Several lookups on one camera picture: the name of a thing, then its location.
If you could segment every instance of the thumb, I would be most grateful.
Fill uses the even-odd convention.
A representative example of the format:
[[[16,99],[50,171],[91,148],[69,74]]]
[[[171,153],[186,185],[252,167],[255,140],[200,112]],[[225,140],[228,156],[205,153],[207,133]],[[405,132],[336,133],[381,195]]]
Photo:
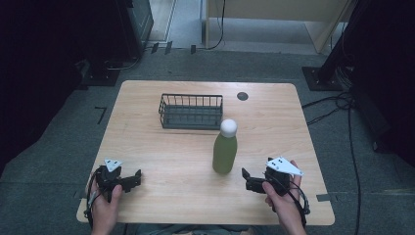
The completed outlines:
[[[116,207],[116,208],[118,207],[118,202],[119,202],[119,199],[121,198],[121,195],[122,195],[122,186],[118,184],[114,188],[113,193],[112,193],[111,205],[113,207]]]

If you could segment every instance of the white bottle cap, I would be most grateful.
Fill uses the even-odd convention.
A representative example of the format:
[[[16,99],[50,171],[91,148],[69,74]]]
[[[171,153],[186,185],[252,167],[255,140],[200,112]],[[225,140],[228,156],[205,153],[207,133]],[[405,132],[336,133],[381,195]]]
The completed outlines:
[[[233,119],[226,119],[220,124],[220,134],[226,138],[232,138],[236,135],[238,124]]]

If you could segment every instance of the wooden table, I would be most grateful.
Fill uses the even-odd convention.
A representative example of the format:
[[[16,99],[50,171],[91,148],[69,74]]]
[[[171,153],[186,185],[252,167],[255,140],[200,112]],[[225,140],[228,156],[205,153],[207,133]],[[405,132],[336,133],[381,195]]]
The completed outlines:
[[[249,99],[240,101],[239,92]],[[223,118],[238,122],[239,148],[229,174],[211,167],[219,131],[161,128],[162,93],[223,95]],[[267,158],[279,156],[296,160],[304,172],[307,224],[333,224],[330,202],[316,198],[327,191],[292,84],[125,81],[92,170],[105,158],[123,161],[122,177],[142,169],[142,185],[122,196],[119,222],[265,225],[278,223],[277,215],[265,195],[246,190],[241,169],[263,177]],[[86,222],[84,210],[82,200],[77,218]]]

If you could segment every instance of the floor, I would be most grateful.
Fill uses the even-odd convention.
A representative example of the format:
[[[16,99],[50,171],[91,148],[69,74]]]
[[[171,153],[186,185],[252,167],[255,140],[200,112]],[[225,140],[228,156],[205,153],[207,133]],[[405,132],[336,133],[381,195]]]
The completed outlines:
[[[172,48],[205,48],[204,4],[201,0],[151,0],[155,26],[150,44],[172,41]],[[210,19],[209,45],[220,39],[221,19]],[[342,34],[340,23],[331,38],[336,43]],[[323,55],[329,55],[334,46],[328,42]],[[299,55],[317,55],[304,22],[224,19],[223,39],[215,50],[243,52],[275,52]]]

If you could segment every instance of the black tape mark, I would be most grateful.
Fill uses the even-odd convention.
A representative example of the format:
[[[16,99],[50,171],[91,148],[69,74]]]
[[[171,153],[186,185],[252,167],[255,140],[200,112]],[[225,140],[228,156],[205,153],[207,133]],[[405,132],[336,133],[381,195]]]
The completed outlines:
[[[167,46],[165,47],[165,52],[164,52],[165,55],[167,55],[168,53],[170,53],[170,51],[171,51],[171,45],[172,44],[173,44],[173,41],[167,42]]]
[[[192,48],[190,49],[190,54],[195,54],[196,53],[196,45],[192,45]]]
[[[101,124],[101,121],[103,120],[103,118],[104,118],[104,114],[105,114],[105,112],[107,111],[107,107],[95,107],[95,109],[96,110],[103,110],[103,112],[101,113],[101,117],[100,117],[100,119],[98,120],[98,122],[97,122],[97,124]]]
[[[317,195],[317,201],[318,202],[327,202],[330,201],[332,198],[328,194],[320,194]]]
[[[159,42],[153,45],[152,54],[156,53],[159,50]]]

